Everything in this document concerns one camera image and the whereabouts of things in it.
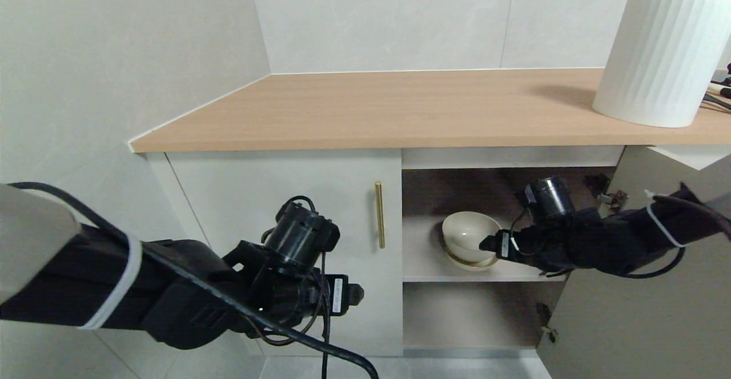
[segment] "open cabinet door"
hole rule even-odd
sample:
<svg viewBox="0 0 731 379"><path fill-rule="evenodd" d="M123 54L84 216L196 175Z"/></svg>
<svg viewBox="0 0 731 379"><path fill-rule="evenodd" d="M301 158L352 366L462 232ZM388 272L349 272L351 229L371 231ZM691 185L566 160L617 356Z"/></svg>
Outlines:
<svg viewBox="0 0 731 379"><path fill-rule="evenodd" d="M696 171L645 147L627 147L610 192L625 208L647 205L645 189L680 181L704 201L731 190L731 157ZM676 251L637 273L664 267ZM718 379L731 372L731 243L720 234L687 248L676 269L649 280L572 272L538 347L553 379Z"/></svg>

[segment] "gold handle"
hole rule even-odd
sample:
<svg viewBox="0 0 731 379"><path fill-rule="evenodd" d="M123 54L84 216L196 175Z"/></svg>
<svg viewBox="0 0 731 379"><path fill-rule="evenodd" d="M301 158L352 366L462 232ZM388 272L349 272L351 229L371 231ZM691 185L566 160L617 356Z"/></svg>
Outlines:
<svg viewBox="0 0 731 379"><path fill-rule="evenodd" d="M383 226L383 187L381 181L376 182L376 213L378 216L378 247L386 248L386 231Z"/></svg>

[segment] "door hinge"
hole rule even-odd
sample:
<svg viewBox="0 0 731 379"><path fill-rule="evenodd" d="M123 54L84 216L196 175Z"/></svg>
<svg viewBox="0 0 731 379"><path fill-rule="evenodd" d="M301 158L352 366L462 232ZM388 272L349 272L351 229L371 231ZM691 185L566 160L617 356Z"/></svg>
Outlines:
<svg viewBox="0 0 731 379"><path fill-rule="evenodd" d="M592 192L592 196L602 204L609 205L609 212L619 213L627 204L629 195L621 189L614 193L607 193L610 182L610 177L605 174L584 177L584 184Z"/></svg>
<svg viewBox="0 0 731 379"><path fill-rule="evenodd" d="M536 312L538 312L538 320L541 324L541 330L546 334L546 338L552 345L556 345L559 341L559 331L549 327L548 322L551 321L551 309L543 302L536 304Z"/></svg>
<svg viewBox="0 0 731 379"><path fill-rule="evenodd" d="M614 193L599 194L598 196L596 196L596 200L598 200L602 204L609 205L609 212L619 213L619 211L624 209L624 205L627 205L629 195L627 195L624 190L617 189L617 192Z"/></svg>

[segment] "robotic arm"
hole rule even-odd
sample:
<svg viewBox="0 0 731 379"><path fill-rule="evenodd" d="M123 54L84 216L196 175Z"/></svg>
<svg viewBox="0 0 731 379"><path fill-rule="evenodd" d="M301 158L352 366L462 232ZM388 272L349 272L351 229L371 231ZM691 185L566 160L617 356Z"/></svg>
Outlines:
<svg viewBox="0 0 731 379"><path fill-rule="evenodd" d="M0 319L84 325L132 256L128 237L60 189L33 182L14 186L51 193L95 226L80 225L56 202L0 184ZM566 184L555 176L516 196L533 225L515 231L515 220L509 230L488 236L480 249L553 275L595 268L621 277L654 277L678 264L684 244L718 232L731 239L731 221L719 212L731 215L725 212L731 211L731 193L703 203L681 185L672 195L655 196L647 209L606 218L596 208L575 210ZM139 272L102 326L146 330L180 349L206 345L225 330L272 345L297 341L377 378L368 360L328 344L326 334L325 342L306 335L311 323L302 332L292 329L316 316L326 317L328 326L329 316L344 315L363 298L363 288L349 283L347 275L324 275L315 267L336 247L339 229L303 196L285 202L275 219L261 244L241 241L224 257L199 241L142 242ZM631 273L675 247L678 255L665 269ZM272 340L272 335L288 339Z"/></svg>
<svg viewBox="0 0 731 379"><path fill-rule="evenodd" d="M513 223L509 230L488 236L480 249L545 272L563 275L572 269L595 268L611 275L644 279L673 269L687 243L720 232L731 239L731 221L707 206L723 205L720 202L731 200L731 194L703 204L684 184L674 194L655 196L648 208L606 218L600 217L597 208L575 210L569 190L558 176L535 181L515 195L524 208L520 217L530 212L533 225L514 231ZM675 247L679 247L678 255L665 269L632 274Z"/></svg>
<svg viewBox="0 0 731 379"><path fill-rule="evenodd" d="M81 225L63 205L16 187L55 195L96 226ZM337 225L308 197L296 196L282 205L262 244L241 241L224 257L190 239L142 242L139 272L102 326L146 330L179 349L206 345L226 330L272 345L298 340L354 361L375 377L365 358L304 335L315 317L342 316L363 298L363 288L349 283L347 275L324 275L314 266L339 238ZM121 239L126 239L123 233L60 189L34 182L0 184L0 319L84 325L131 257ZM287 334L308 317L294 339L269 338Z"/></svg>

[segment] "wooden countertop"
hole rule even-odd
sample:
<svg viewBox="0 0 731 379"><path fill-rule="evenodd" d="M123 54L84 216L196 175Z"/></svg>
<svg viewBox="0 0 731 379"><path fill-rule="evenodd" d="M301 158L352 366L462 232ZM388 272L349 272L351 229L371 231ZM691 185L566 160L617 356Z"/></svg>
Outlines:
<svg viewBox="0 0 731 379"><path fill-rule="evenodd" d="M135 152L731 143L731 115L690 127L592 111L601 69L270 75L131 142Z"/></svg>

